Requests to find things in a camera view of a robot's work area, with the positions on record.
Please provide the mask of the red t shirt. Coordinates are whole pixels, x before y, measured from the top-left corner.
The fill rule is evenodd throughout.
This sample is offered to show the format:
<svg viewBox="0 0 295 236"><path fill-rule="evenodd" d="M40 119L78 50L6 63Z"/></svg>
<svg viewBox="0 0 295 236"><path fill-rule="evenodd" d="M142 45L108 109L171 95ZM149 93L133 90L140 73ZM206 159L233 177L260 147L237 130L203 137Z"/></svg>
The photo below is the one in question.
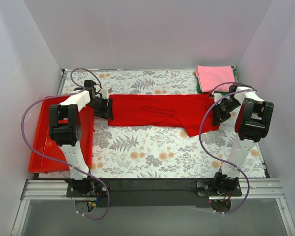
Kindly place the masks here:
<svg viewBox="0 0 295 236"><path fill-rule="evenodd" d="M204 94L134 95L115 94L113 119L109 126L182 127L190 136L199 134L200 125L213 100Z"/></svg>

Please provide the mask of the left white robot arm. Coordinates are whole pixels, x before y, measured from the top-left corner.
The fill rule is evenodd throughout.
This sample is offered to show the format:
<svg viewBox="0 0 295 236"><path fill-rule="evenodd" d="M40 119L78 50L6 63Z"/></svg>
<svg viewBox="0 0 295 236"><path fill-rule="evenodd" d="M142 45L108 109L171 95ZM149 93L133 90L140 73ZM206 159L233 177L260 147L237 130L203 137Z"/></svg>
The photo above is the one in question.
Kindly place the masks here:
<svg viewBox="0 0 295 236"><path fill-rule="evenodd" d="M80 111L89 106L94 109L91 117L113 119L112 88L96 89L95 81L86 80L84 88L76 90L65 101L49 107L49 135L64 154L69 164L72 189L88 197L95 192L95 185L88 177L89 168L84 161L80 140L82 125Z"/></svg>

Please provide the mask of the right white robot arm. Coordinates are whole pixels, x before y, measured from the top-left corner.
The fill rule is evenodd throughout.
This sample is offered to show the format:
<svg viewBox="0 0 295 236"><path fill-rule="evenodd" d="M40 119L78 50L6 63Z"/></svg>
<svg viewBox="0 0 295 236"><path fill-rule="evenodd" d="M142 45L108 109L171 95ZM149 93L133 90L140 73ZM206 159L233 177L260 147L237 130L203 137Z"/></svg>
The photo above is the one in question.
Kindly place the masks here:
<svg viewBox="0 0 295 236"><path fill-rule="evenodd" d="M213 191L220 196L239 189L238 170L243 165L255 143L265 138L270 128L274 104L259 98L251 86L233 83L228 98L217 103L213 111L213 125L217 126L231 117L231 112L240 108L236 122L236 137L227 158L214 176Z"/></svg>

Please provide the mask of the floral patterned table mat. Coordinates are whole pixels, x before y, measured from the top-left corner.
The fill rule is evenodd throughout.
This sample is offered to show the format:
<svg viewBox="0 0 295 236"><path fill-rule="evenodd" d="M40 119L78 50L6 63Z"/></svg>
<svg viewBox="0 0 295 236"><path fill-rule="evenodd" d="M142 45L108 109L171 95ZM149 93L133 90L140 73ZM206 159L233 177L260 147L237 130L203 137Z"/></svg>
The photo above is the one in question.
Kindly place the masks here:
<svg viewBox="0 0 295 236"><path fill-rule="evenodd" d="M193 70L76 71L64 76L61 93L85 80L100 80L115 94L196 94ZM236 136L237 111L218 130L189 137L183 128L108 126L94 120L91 173L99 178L213 177L228 157Z"/></svg>

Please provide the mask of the red plastic tray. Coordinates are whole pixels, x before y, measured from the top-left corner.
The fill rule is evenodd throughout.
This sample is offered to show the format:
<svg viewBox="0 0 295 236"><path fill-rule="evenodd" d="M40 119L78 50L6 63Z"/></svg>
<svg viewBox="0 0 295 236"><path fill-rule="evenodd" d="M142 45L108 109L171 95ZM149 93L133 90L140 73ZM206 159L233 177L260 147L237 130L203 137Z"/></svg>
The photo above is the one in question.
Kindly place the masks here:
<svg viewBox="0 0 295 236"><path fill-rule="evenodd" d="M42 102L36 134L33 142L33 149L54 159L65 161L65 156L57 146L56 142L49 136L49 107L65 101L68 96L61 98L48 99ZM88 167L92 162L93 130L94 130L94 111L86 106L80 112L82 126L82 137L80 147L84 161ZM29 161L29 172L49 173L56 171L67 171L69 167L65 164L49 160L36 153L32 153Z"/></svg>

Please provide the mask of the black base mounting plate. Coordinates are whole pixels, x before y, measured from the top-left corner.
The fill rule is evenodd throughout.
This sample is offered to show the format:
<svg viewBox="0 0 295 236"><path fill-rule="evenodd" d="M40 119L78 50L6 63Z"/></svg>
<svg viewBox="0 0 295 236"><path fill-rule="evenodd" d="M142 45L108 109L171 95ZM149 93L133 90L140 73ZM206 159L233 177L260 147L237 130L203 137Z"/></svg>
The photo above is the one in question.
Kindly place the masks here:
<svg viewBox="0 0 295 236"><path fill-rule="evenodd" d="M88 178L66 183L68 198L94 199L97 207L209 207L210 197L242 195L239 184L223 187L212 178Z"/></svg>

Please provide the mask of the aluminium frame rail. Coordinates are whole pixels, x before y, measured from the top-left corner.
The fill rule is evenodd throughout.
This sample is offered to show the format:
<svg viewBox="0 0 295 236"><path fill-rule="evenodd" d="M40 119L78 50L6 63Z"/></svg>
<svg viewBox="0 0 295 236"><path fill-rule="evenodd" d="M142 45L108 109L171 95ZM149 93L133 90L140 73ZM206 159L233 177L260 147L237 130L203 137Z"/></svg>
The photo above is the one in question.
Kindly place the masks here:
<svg viewBox="0 0 295 236"><path fill-rule="evenodd" d="M66 196L62 180L26 181L14 236L295 236L295 227L280 181L252 178L239 181L242 195L231 197L235 207L228 215L196 206L96 207L94 221L80 214L86 201ZM209 198L209 205L218 200Z"/></svg>

